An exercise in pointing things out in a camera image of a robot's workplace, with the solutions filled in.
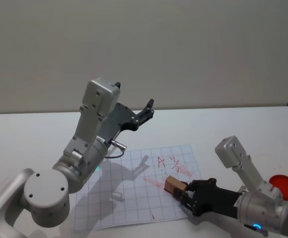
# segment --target red mark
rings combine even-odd
[[[179,160],[175,160],[175,156],[169,156],[170,160],[173,160],[175,162],[175,165],[178,165]]]
[[[175,168],[175,170],[177,171],[177,173],[179,173],[179,171],[180,171],[180,169],[181,169],[182,167],[184,167],[184,166],[181,165],[181,166],[179,167],[178,165],[176,165],[176,166],[173,166],[172,169]]]
[[[164,183],[162,182],[158,182],[154,179],[151,179],[151,178],[143,178],[146,182],[156,186],[156,187],[159,187],[159,188],[162,188],[164,186]]]
[[[158,168],[160,163],[163,163],[164,167],[166,167],[164,161],[165,159],[161,159],[160,157],[158,157]]]
[[[193,172],[189,172],[183,165],[177,169],[177,172],[183,175],[187,175],[189,178],[193,176]]]

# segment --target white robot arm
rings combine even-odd
[[[264,236],[274,232],[288,237],[288,201],[283,200],[278,188],[263,180],[238,138],[225,138],[215,152],[226,168],[238,173],[245,186],[235,192],[217,187],[215,178],[182,182],[180,186],[175,185],[177,181],[170,193],[197,217],[215,212],[235,218]]]
[[[137,130],[153,117],[154,100],[139,114],[117,103],[120,83],[101,78],[88,83],[80,107],[81,116],[63,155],[52,169],[21,171],[0,192],[0,238],[26,238],[13,225],[23,209],[42,227],[61,224],[70,212],[69,193],[79,191],[123,130]]]

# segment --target sheet of paper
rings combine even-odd
[[[128,151],[121,158],[105,159],[76,194],[74,231],[187,217],[164,191],[169,175],[186,182],[201,179],[190,145]]]

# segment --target wooden block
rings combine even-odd
[[[177,180],[176,178],[172,176],[168,176],[168,178],[165,181],[164,189],[173,195],[173,190],[175,188],[184,192],[187,189],[187,185],[185,185],[184,183],[180,182],[179,180]]]

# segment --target red cap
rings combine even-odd
[[[283,194],[284,200],[288,201],[288,176],[274,175],[269,179],[269,183],[271,183],[274,187],[279,188]]]

